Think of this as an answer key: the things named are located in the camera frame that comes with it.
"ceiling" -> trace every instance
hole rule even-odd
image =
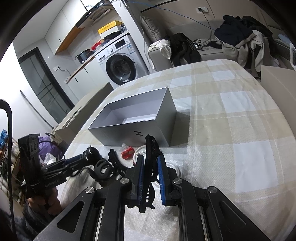
[[[53,0],[42,8],[13,41],[16,52],[45,37],[49,27],[68,0]]]

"wooden shelf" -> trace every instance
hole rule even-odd
[[[77,37],[78,34],[83,30],[84,28],[77,28],[76,26],[72,28],[72,30],[68,33],[68,35],[65,37],[64,41],[61,43],[59,48],[57,49],[56,54],[66,50],[69,45],[74,41],[74,39]]]

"control panel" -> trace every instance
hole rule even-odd
[[[107,46],[105,49],[103,49],[99,54],[96,55],[96,59],[98,63],[100,63],[103,59],[105,59],[107,56],[114,54],[119,49],[122,49],[129,45],[131,42],[129,40],[130,35],[126,35],[123,38],[120,38],[116,40],[114,43]]]

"wall outlet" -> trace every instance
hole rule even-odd
[[[209,12],[209,10],[208,10],[207,7],[199,7],[199,8],[196,8],[196,11],[197,11],[198,13]]]
[[[59,65],[54,67],[54,71],[57,71],[58,69],[60,69],[61,67]]]

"yellow box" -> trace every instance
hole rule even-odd
[[[107,31],[107,30],[110,29],[110,28],[115,27],[116,25],[121,25],[121,24],[123,24],[123,23],[122,23],[122,22],[119,22],[119,21],[117,21],[117,20],[114,20],[114,21],[112,21],[112,22],[106,24],[104,27],[100,28],[100,29],[98,30],[98,31],[99,31],[99,34],[101,34],[101,33],[105,32],[105,31]]]

